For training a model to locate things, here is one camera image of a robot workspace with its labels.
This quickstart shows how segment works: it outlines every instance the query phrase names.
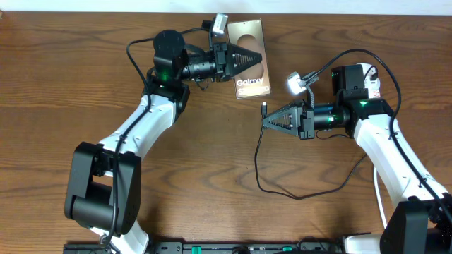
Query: white background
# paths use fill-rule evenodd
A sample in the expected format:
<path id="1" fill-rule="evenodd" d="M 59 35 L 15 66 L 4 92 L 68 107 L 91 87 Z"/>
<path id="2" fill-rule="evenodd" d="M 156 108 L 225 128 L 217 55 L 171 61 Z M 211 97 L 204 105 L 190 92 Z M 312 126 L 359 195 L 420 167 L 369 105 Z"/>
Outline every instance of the white background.
<path id="1" fill-rule="evenodd" d="M 452 15 L 452 0 L 0 0 L 2 11 Z"/>

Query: wood grain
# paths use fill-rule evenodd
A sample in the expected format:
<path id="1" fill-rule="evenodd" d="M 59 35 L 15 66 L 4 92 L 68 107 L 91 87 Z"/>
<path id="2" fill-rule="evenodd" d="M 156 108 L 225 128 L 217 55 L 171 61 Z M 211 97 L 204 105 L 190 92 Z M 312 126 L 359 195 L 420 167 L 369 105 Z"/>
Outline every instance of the wood grain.
<path id="1" fill-rule="evenodd" d="M 97 236 L 63 214 L 73 151 L 96 143 L 136 108 L 142 85 L 125 54 L 127 42 L 164 29 L 198 27 L 210 14 L 4 13 L 0 20 L 0 249 L 61 252 L 68 241 Z M 186 111 L 143 162 L 141 226 L 185 241 L 296 241 L 381 232 L 368 160 L 338 193 L 293 201 L 262 193 L 253 155 L 260 103 L 269 111 L 293 99 L 285 78 L 317 70 L 339 52 L 378 54 L 403 91 L 398 117 L 426 168 L 452 185 L 452 18 L 424 16 L 231 15 L 262 18 L 272 94 L 236 99 L 233 83 L 194 84 Z M 207 35 L 186 41 L 205 47 Z M 145 71 L 152 44 L 133 48 Z M 344 56 L 335 66 L 374 60 Z M 382 94 L 396 93 L 383 69 Z M 333 100 L 331 79 L 314 86 Z M 266 188 L 301 195 L 335 188 L 363 151 L 353 140 L 304 140 L 267 131 L 258 163 Z M 383 191 L 386 215 L 393 208 Z"/>

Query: cable connector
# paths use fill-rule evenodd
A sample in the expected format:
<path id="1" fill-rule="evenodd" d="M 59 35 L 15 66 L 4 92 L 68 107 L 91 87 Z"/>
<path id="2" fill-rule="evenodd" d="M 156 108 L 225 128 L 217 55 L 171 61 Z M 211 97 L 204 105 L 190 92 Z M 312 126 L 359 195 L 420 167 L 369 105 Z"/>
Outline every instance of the cable connector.
<path id="1" fill-rule="evenodd" d="M 267 116 L 267 102 L 262 102 L 261 115 L 262 118 L 265 118 Z"/>

